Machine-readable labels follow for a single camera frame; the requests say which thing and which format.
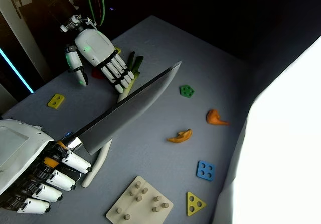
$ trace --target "robotic hand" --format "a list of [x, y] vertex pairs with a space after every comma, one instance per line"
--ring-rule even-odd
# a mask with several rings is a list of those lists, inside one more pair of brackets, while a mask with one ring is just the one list
[[75, 72], [79, 83], [87, 86], [88, 77], [77, 53], [77, 50], [94, 67], [99, 68], [109, 82], [119, 92], [123, 93], [134, 79], [134, 74], [127, 68], [126, 63], [118, 55], [112, 42], [96, 29], [96, 23], [89, 18], [82, 19], [81, 15], [72, 16], [66, 25], [60, 29], [63, 32], [76, 30], [75, 45], [66, 48], [66, 59], [70, 71]]
[[[38, 128], [17, 120], [0, 120], [0, 133], [2, 208], [25, 214], [49, 212], [49, 202], [62, 199], [58, 189], [75, 189], [80, 173], [92, 170], [90, 163], [66, 146], [70, 142], [54, 141]], [[74, 179], [66, 173], [72, 173]]]

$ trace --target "table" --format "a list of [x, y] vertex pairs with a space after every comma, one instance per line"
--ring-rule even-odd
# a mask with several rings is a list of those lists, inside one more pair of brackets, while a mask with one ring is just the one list
[[[161, 19], [150, 16], [113, 41], [127, 59], [131, 51], [143, 55], [140, 77], [134, 90], [178, 61], [182, 65], [167, 90], [132, 125], [113, 138], [103, 167], [88, 188], [77, 183], [74, 191], [63, 191], [62, 201], [53, 203], [44, 215], [23, 215], [0, 210], [0, 223], [110, 223], [105, 215], [127, 186], [141, 175], [174, 208], [164, 223], [209, 223], [223, 186], [229, 162], [244, 120], [237, 118], [238, 86], [242, 84], [244, 64], [239, 59], [184, 32]], [[65, 72], [3, 115], [31, 125], [59, 139], [76, 131], [105, 112], [117, 101], [117, 93], [105, 81], [89, 75], [84, 88]], [[188, 84], [195, 93], [180, 96], [179, 87]], [[65, 96], [63, 105], [46, 107], [56, 93]], [[206, 123], [206, 113], [217, 109], [230, 126]], [[178, 131], [191, 128], [191, 138], [180, 144], [166, 141]], [[82, 147], [76, 152], [94, 161]], [[199, 160], [215, 164], [210, 182], [196, 177]], [[193, 216], [186, 215], [186, 192], [190, 191], [207, 206]]]

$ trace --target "blue square block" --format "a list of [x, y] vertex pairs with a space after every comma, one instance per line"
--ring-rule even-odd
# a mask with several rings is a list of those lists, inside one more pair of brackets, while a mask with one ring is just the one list
[[196, 175], [200, 178], [212, 181], [214, 179], [215, 166], [204, 160], [200, 160], [197, 164]]

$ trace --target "blue led light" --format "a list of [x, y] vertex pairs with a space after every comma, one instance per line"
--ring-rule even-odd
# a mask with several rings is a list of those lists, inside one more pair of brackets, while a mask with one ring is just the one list
[[26, 88], [30, 91], [30, 93], [34, 93], [32, 91], [32, 89], [29, 87], [29, 85], [27, 84], [27, 82], [24, 80], [24, 78], [20, 75], [20, 73], [16, 70], [15, 66], [13, 66], [13, 64], [11, 63], [11, 61], [8, 59], [8, 57], [5, 55], [5, 53], [2, 51], [2, 49], [0, 48], [0, 54], [2, 55], [2, 57], [5, 59], [5, 61], [7, 62], [7, 64], [11, 67], [11, 69], [15, 72], [15, 74], [18, 76], [18, 78], [21, 80], [21, 82], [26, 86]]

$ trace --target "dark background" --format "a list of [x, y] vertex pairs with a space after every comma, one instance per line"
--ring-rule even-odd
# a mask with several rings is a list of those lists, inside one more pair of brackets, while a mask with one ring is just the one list
[[[155, 15], [244, 60], [248, 74], [244, 76], [243, 89], [253, 96], [321, 35], [321, 0], [105, 0], [105, 3], [106, 18], [100, 31], [109, 39]], [[91, 15], [87, 0], [77, 0], [75, 4], [80, 6], [82, 15]], [[67, 70], [66, 36], [59, 31], [59, 24], [36, 4], [20, 10], [54, 75]], [[8, 47], [2, 40], [1, 45], [7, 46], [6, 53], [13, 57], [19, 70], [25, 72], [25, 68], [32, 67], [25, 59], [17, 60], [14, 56], [17, 44]], [[38, 77], [26, 78], [31, 78], [34, 89], [44, 84]], [[3, 84], [8, 78], [2, 76], [0, 80]], [[15, 90], [14, 97], [21, 100], [28, 95], [25, 92]]]

